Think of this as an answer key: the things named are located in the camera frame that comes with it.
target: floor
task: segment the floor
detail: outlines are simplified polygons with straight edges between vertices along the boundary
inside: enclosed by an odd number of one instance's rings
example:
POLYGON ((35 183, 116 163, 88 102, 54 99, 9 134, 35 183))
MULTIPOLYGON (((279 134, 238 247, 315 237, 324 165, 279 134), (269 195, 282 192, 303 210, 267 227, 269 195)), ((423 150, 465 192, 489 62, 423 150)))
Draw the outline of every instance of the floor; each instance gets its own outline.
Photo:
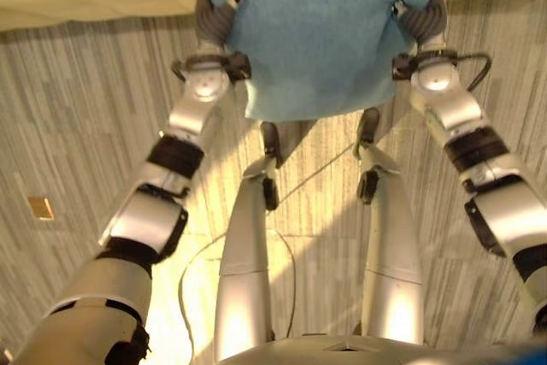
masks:
MULTIPOLYGON (((450 44, 494 57, 477 98, 547 188, 547 0, 458 1, 449 10, 450 44)), ((0 339, 12 350, 97 252, 124 181, 183 90, 168 67, 194 50, 192 24, 191 17, 126 19, 0 33, 0 339), (34 220, 27 196, 48 197, 56 220, 34 220)), ((477 69, 462 66, 464 81, 477 69)), ((196 177, 185 235, 176 255, 155 268, 146 363, 190 361, 180 299, 194 363, 212 361, 216 239, 242 172, 261 154, 244 103, 243 88, 226 100, 226 127, 196 177)), ((420 233, 426 342, 460 349, 523 338, 529 323, 515 277, 475 238, 456 172, 402 96, 381 110, 379 145, 402 168, 420 233)), ((274 228, 296 262, 291 336, 351 333, 359 321, 367 210, 356 200, 359 168, 350 152, 359 116, 283 126, 285 151, 302 141, 278 173, 281 204, 267 218, 278 337, 288 326, 293 270, 274 228)))

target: gold wall plate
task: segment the gold wall plate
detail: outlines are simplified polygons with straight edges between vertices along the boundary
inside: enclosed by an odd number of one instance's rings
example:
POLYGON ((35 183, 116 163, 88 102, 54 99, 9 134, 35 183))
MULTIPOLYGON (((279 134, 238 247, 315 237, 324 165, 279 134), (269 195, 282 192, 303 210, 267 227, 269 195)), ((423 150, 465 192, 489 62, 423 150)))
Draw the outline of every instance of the gold wall plate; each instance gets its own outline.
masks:
POLYGON ((50 200, 46 197, 28 197, 26 200, 31 206, 34 218, 42 221, 53 221, 55 219, 50 200))

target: robotic arm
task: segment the robotic arm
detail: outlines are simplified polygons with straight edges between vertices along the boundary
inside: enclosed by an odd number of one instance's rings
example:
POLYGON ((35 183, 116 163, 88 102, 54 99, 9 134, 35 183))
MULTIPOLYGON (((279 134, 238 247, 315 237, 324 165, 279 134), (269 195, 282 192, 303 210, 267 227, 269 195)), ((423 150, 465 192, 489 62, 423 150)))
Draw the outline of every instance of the robotic arm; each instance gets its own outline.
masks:
POLYGON ((185 93, 161 138, 110 221, 102 251, 69 282, 14 364, 136 365, 146 357, 144 330, 151 267, 171 256, 185 228, 185 197, 215 129, 215 105, 233 81, 250 76, 246 56, 224 43, 239 4, 197 0, 198 50, 185 63, 185 93))
POLYGON ((425 10, 407 9, 399 2, 394 12, 420 47, 416 56, 394 60, 393 79, 406 80, 410 103, 424 117, 472 196, 465 210, 480 243, 511 259, 521 278, 521 297, 534 314, 534 333, 547 331, 544 194, 470 93, 478 81, 468 88, 460 83, 456 64, 469 56, 446 48, 444 0, 431 0, 425 10))

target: black cable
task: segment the black cable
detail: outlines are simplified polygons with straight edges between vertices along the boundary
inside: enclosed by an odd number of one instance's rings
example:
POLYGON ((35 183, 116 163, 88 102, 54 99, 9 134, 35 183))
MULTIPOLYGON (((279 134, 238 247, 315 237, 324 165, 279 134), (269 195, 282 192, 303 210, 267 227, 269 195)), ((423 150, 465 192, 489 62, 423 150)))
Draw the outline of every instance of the black cable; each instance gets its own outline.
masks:
POLYGON ((459 62, 463 62, 465 60, 477 60, 477 59, 483 59, 485 60, 485 65, 482 67, 480 72, 475 76, 473 81, 468 85, 468 91, 473 91, 480 83, 482 83, 482 80, 485 79, 488 72, 490 72, 490 69, 492 67, 492 58, 488 53, 484 52, 478 52, 478 53, 471 53, 469 55, 461 55, 458 56, 457 60, 459 62))
POLYGON ((182 80, 182 82, 185 83, 186 77, 182 74, 183 68, 184 63, 180 60, 175 60, 173 63, 171 63, 171 71, 174 73, 175 76, 179 78, 179 80, 182 80))

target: blue towel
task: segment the blue towel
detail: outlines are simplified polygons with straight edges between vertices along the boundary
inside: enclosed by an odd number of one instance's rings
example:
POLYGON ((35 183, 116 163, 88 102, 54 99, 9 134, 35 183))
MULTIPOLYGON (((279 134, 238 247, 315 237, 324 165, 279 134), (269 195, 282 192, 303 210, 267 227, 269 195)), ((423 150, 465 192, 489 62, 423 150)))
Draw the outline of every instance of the blue towel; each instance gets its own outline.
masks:
POLYGON ((389 99, 391 59, 413 44, 391 17, 395 1, 246 0, 227 43, 250 59, 246 115, 308 120, 389 99))

